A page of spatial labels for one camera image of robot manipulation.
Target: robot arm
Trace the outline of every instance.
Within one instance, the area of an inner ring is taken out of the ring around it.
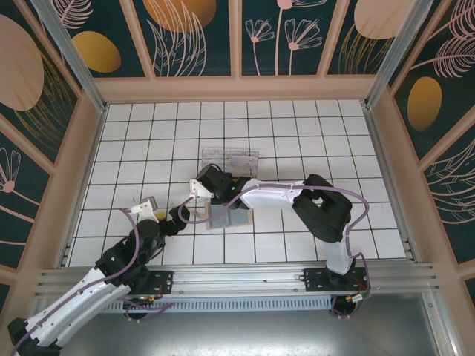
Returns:
[[[260,182],[248,177],[234,181],[230,174],[208,165],[190,181],[190,197],[211,198],[211,204],[226,205],[237,195],[231,209],[275,208],[294,211],[313,234],[324,243],[327,268],[330,273],[344,276],[352,266],[353,257],[347,252],[343,238],[345,225],[350,221],[352,203],[335,191],[293,188],[298,186],[331,187],[325,179],[316,174],[300,182],[272,183]]]
[[[145,264],[160,252],[166,236],[175,235],[186,227],[178,218],[176,208],[170,211],[171,220],[160,221],[154,215],[155,208],[155,200],[150,197],[130,209],[132,214],[138,214],[140,245],[137,258],[124,273],[107,280],[108,276],[123,270],[134,257],[134,230],[105,251],[81,281],[53,305],[27,320],[16,318],[8,325],[14,345],[30,332],[19,345],[21,356],[59,355],[73,335],[108,304],[127,294],[141,294],[149,276]],[[189,218],[188,210],[185,210],[185,215]],[[41,320],[50,313],[51,316],[42,323]]]

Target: black grout line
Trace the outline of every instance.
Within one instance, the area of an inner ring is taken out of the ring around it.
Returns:
[[[341,113],[340,102],[337,102],[337,103],[338,103],[338,109],[340,110],[340,113]],[[358,169],[356,169],[355,157],[353,156],[353,150],[352,150],[351,144],[350,144],[350,138],[348,138],[347,128],[344,125],[344,122],[343,122],[343,128],[344,128],[344,132],[347,134],[348,146],[350,146],[350,153],[352,154],[351,160],[353,161],[353,166],[355,167],[356,179],[358,180],[358,185],[359,185],[359,189],[361,191],[361,196],[364,197],[363,188],[361,186],[360,178],[359,178],[359,175],[358,175]],[[374,245],[374,248],[375,248],[375,251],[376,251],[376,256],[379,258],[378,248],[376,247],[376,241],[374,239],[374,234],[373,234],[373,229],[371,227],[371,221],[370,221],[370,215],[369,214],[367,216],[367,220],[368,220],[368,225],[370,226],[371,237],[373,238],[373,245]]]
[[[248,136],[247,142],[249,143],[249,152],[251,152],[251,128],[249,127],[249,102],[248,101],[246,101],[246,112],[247,112],[247,136]],[[256,248],[255,248],[254,209],[252,209],[252,238],[254,239],[254,262],[256,263],[258,261],[258,256],[256,253]]]

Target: cable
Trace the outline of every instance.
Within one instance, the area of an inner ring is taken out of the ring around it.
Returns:
[[[221,209],[219,212],[217,212],[216,214],[213,214],[212,217],[209,217],[208,219],[203,219],[203,220],[198,220],[198,221],[190,221],[190,220],[186,220],[183,215],[182,215],[182,211],[183,211],[183,206],[185,206],[185,204],[187,204],[188,202],[190,202],[191,200],[193,200],[193,197],[190,197],[188,198],[187,200],[185,200],[182,205],[180,205],[180,207],[178,208],[178,217],[184,222],[184,223],[187,223],[187,224],[192,224],[192,225],[197,225],[197,224],[204,224],[204,223],[208,223],[210,222],[211,220],[213,219],[216,219],[218,217],[220,217],[221,215],[225,214],[227,212],[227,210],[232,206],[232,204],[238,200],[239,198],[241,198],[244,194],[246,193],[249,193],[250,191],[254,191],[256,189],[261,189],[261,188],[277,188],[277,189],[282,189],[282,188],[285,188],[286,185],[282,185],[282,184],[275,184],[275,183],[263,183],[263,184],[257,184],[257,185],[254,185],[252,187],[249,187],[247,189],[244,189],[243,191],[241,191],[239,194],[237,194],[234,198],[231,199],[230,202],[228,202],[228,204],[226,204],[224,206],[223,209]],[[312,190],[312,191],[335,191],[337,193],[342,193],[342,194],[346,194],[346,195],[350,195],[352,197],[355,197],[359,200],[361,200],[363,203],[364,203],[364,211],[363,213],[355,220],[353,221],[348,227],[347,227],[347,230],[345,231],[345,245],[347,247],[347,253],[348,253],[348,256],[352,257],[352,258],[358,258],[358,257],[361,257],[362,261],[363,261],[363,266],[364,266],[364,273],[366,274],[366,284],[367,284],[367,288],[368,290],[371,288],[370,287],[370,275],[368,273],[368,266],[367,266],[367,262],[366,262],[366,259],[364,258],[364,255],[362,252],[359,252],[355,255],[352,254],[351,252],[351,247],[350,247],[350,231],[356,226],[356,224],[358,224],[360,221],[362,221],[367,215],[368,215],[368,211],[370,210],[370,204],[369,202],[363,198],[361,195],[353,192],[353,191],[348,191],[347,189],[343,189],[343,188],[335,188],[335,187],[328,187],[328,186],[320,186],[320,185],[287,185],[288,189],[292,190],[292,189],[295,189],[295,190],[304,190],[304,189],[307,189],[307,190]],[[336,302],[336,297],[334,297],[333,301],[332,301],[332,309],[331,311],[335,311],[337,312],[335,309],[334,309],[334,306],[335,306],[335,302]]]
[[[75,296],[77,295],[80,295],[81,293],[83,293],[83,291],[85,291],[86,289],[92,287],[92,286],[95,286],[96,284],[99,284],[101,282],[106,282],[108,280],[112,280],[118,276],[120,276],[121,274],[124,274],[135,262],[138,254],[139,254],[139,247],[140,247],[140,236],[139,236],[139,232],[137,230],[137,225],[135,224],[134,222],[134,219],[132,218],[132,216],[130,215],[130,211],[128,209],[123,209],[123,208],[120,208],[119,209],[122,213],[124,213],[126,215],[126,217],[128,218],[128,220],[131,222],[132,224],[132,228],[134,230],[134,234],[135,234],[135,251],[134,251],[134,255],[132,256],[130,262],[128,263],[128,265],[124,268],[122,268],[120,271],[114,273],[114,274],[111,274],[110,276],[108,277],[104,277],[104,278],[101,278],[99,280],[95,280],[87,285],[85,285],[84,287],[80,288],[77,290],[77,293],[74,293],[72,295],[70,295],[69,297],[67,297],[66,299],[64,299],[60,304],[58,304],[56,307],[54,307],[53,309],[51,309],[51,311],[49,313],[47,313],[38,323],[36,323],[36,325],[31,328],[30,331],[28,331],[25,335],[23,335],[23,337],[18,341],[18,343],[16,343],[16,345],[13,347],[13,350],[10,354],[10,356],[15,356],[17,350],[19,349],[20,345],[23,344],[23,342],[28,339],[32,333],[34,333],[38,328],[41,328],[43,323],[51,316],[53,315],[54,313],[56,313],[58,310],[60,310],[65,304],[67,304],[70,300],[72,300],[73,298],[75,298]]]

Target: white tile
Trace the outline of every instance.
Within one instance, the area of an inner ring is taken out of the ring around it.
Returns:
[[[249,139],[247,137],[241,137],[240,139],[225,139],[224,146],[226,150],[249,150]]]
[[[350,247],[353,255],[362,252],[366,259],[378,258],[371,230],[351,231]]]
[[[300,157],[298,137],[277,137],[274,139],[277,157]]]
[[[142,183],[144,170],[145,161],[122,162],[120,164],[119,178],[117,179],[117,183]]]
[[[167,208],[169,189],[170,185],[168,183],[144,184],[142,186],[142,196],[140,199],[154,197],[158,208]]]
[[[224,139],[200,139],[200,158],[204,148],[224,149]]]
[[[361,189],[359,187],[359,182],[357,179],[334,179],[333,186],[335,188],[343,188],[361,195]],[[360,199],[352,197],[350,195],[345,194],[344,196],[348,198],[350,202],[361,202]]]
[[[274,136],[297,136],[295,118],[272,119]]]
[[[285,262],[284,234],[255,235],[256,262]]]
[[[112,246],[115,246],[123,238],[124,237],[106,237],[104,242],[104,249],[102,251],[107,251]]]
[[[356,156],[353,159],[359,178],[382,177],[376,156]]]
[[[125,139],[128,122],[106,122],[102,132],[101,141]]]
[[[131,208],[140,202],[141,184],[119,184],[116,186],[112,208]]]
[[[296,117],[318,116],[315,100],[294,100],[294,111]]]
[[[178,104],[164,102],[155,104],[154,120],[176,120]]]
[[[197,174],[198,160],[173,161],[171,165],[171,181],[173,183],[188,182],[194,179]]]
[[[120,161],[122,156],[123,141],[104,141],[99,145],[97,162]]]
[[[69,261],[70,267],[92,267],[101,257],[104,238],[83,237],[76,239],[73,254]]]
[[[370,223],[371,228],[397,228],[394,219],[393,209],[388,202],[370,203]]]
[[[382,178],[360,179],[363,197],[368,202],[389,202],[386,186]]]
[[[84,209],[110,209],[115,185],[89,185]]]
[[[309,232],[286,232],[287,260],[289,262],[317,260],[314,239],[313,235]]]
[[[212,139],[223,137],[224,120],[201,120],[200,138]]]
[[[170,181],[171,161],[147,162],[145,183],[168,183]]]
[[[155,104],[133,104],[131,121],[149,121],[154,118]]]
[[[318,115],[322,116],[341,116],[340,107],[336,100],[317,100]]]
[[[328,157],[332,178],[356,178],[352,157]]]
[[[224,117],[226,119],[247,118],[246,102],[225,102]]]
[[[247,131],[247,119],[225,120],[224,133],[226,138],[249,137],[249,132]]]
[[[226,235],[224,238],[226,263],[252,263],[255,261],[253,234]]]
[[[279,180],[304,179],[302,158],[277,158]]]
[[[321,130],[324,136],[346,136],[341,117],[320,117]]]
[[[406,258],[399,231],[373,230],[379,258]]]
[[[104,236],[109,220],[109,212],[109,210],[84,210],[77,236]]]
[[[274,139],[272,137],[251,138],[251,151],[259,152],[259,158],[275,157]]]
[[[318,117],[298,117],[297,129],[299,136],[321,136]]]
[[[173,159],[198,158],[198,143],[199,140],[197,139],[181,139],[176,141],[173,150]]]
[[[224,236],[197,235],[194,238],[194,264],[224,263]]]
[[[148,150],[147,141],[125,141],[122,161],[145,161]]]
[[[170,184],[170,194],[168,199],[168,207],[174,208],[183,204],[189,198],[188,183],[172,183]],[[190,202],[187,206],[194,206],[194,202]]]
[[[264,118],[271,117],[270,115],[270,103],[264,102],[247,102],[247,110],[249,112],[249,118]]]
[[[351,156],[346,136],[325,136],[324,140],[328,156]]]
[[[275,158],[259,159],[258,179],[267,181],[277,180],[277,165]]]
[[[175,137],[175,121],[154,122],[151,128],[151,139],[173,139]]]
[[[356,219],[358,219],[363,213],[364,213],[363,203],[353,203],[353,207],[351,208],[350,224],[356,221]],[[355,225],[353,230],[367,230],[369,228],[370,228],[370,223],[368,221],[368,218],[364,217],[362,221],[358,222],[358,224]]]
[[[282,217],[284,219],[284,231],[308,231],[309,229],[302,222],[301,218],[298,217],[297,213],[290,210],[283,210]]]
[[[302,157],[315,157],[327,155],[325,145],[321,136],[299,137]]]
[[[359,100],[339,100],[341,115],[343,116],[363,116],[361,103]]]
[[[369,136],[348,136],[353,156],[374,155],[374,147]]]
[[[224,103],[202,102],[201,119],[224,119]]]
[[[201,103],[200,102],[181,102],[178,104],[179,120],[184,119],[199,119],[200,118]]]
[[[132,231],[132,225],[124,213],[118,209],[112,210],[106,236],[127,236],[130,231]]]
[[[249,137],[272,137],[271,119],[249,119]]]
[[[163,265],[191,265],[193,242],[193,236],[188,235],[167,237],[163,250]]]
[[[282,215],[277,209],[256,209],[254,210],[255,232],[281,232]]]
[[[127,129],[127,139],[150,139],[151,121],[130,122]]]
[[[294,117],[294,105],[291,101],[279,100],[270,102],[272,117]]]
[[[363,116],[346,116],[343,118],[344,127],[349,135],[368,135],[368,127]]]
[[[118,173],[118,162],[96,162],[94,163],[91,184],[116,184]]]
[[[197,139],[200,135],[200,120],[177,121],[175,138]]]
[[[328,160],[326,157],[304,157],[305,177],[310,174],[318,174],[324,179],[330,179],[330,169],[328,168]]]
[[[182,141],[177,141],[177,145],[181,145]],[[150,146],[148,147],[148,156],[149,161],[153,160],[164,160],[171,159],[173,154],[173,139],[158,139],[150,141]]]
[[[111,104],[105,121],[128,121],[132,104]]]

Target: wire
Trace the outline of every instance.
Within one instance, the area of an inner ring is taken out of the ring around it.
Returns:
[[[73,293],[71,294],[69,297],[67,297],[66,299],[64,299],[61,303],[59,303],[57,306],[55,306],[53,309],[51,309],[51,311],[49,313],[47,313],[38,323],[36,323],[36,325],[30,329],[30,331],[28,331],[25,335],[23,335],[23,337],[18,341],[18,343],[16,343],[16,345],[13,347],[13,350],[10,354],[10,356],[15,356],[16,352],[18,351],[19,347],[23,344],[23,342],[26,341],[26,339],[28,339],[32,333],[34,333],[38,328],[41,328],[43,323],[45,323],[46,320],[48,320],[49,317],[51,317],[51,315],[53,315],[54,313],[56,313],[58,310],[60,310],[65,304],[67,304],[70,300],[72,300],[73,298],[75,298],[75,296],[77,295],[80,295],[81,293],[83,293],[83,291],[85,291],[86,289],[92,287],[92,286],[95,286],[96,284],[99,284],[101,282],[106,282],[108,280],[112,280],[114,278],[117,278],[118,276],[120,276],[121,274],[124,274],[127,272],[127,270],[134,264],[138,254],[139,254],[139,247],[140,247],[140,236],[139,236],[139,232],[137,230],[137,225],[135,224],[134,222],[134,219],[132,218],[131,214],[130,214],[130,210],[128,209],[123,209],[123,208],[120,208],[119,209],[122,213],[124,213],[126,215],[126,217],[128,218],[128,220],[130,221],[130,223],[132,224],[132,228],[134,230],[134,234],[135,234],[135,250],[134,250],[134,255],[132,256],[130,262],[128,263],[128,265],[124,268],[122,268],[120,271],[114,273],[114,274],[111,274],[110,276],[108,277],[104,277],[104,278],[101,278],[101,279],[98,279],[98,280],[95,280],[91,283],[88,283],[87,285],[85,285],[84,287],[80,288],[77,290],[76,293]]]

